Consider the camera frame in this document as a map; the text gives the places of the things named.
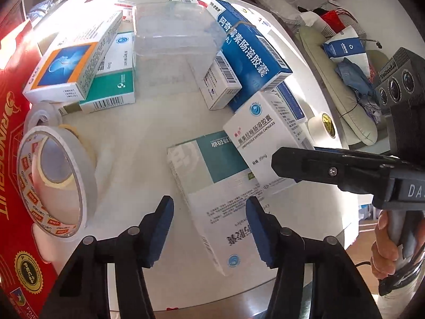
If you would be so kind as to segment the operator right hand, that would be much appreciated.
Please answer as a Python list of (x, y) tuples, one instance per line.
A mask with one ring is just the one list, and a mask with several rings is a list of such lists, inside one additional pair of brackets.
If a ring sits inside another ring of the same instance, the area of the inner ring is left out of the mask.
[(388, 212), (382, 210), (375, 226), (375, 242), (371, 247), (372, 257), (370, 259), (372, 273), (378, 280), (396, 272), (398, 248), (388, 236), (388, 223)]

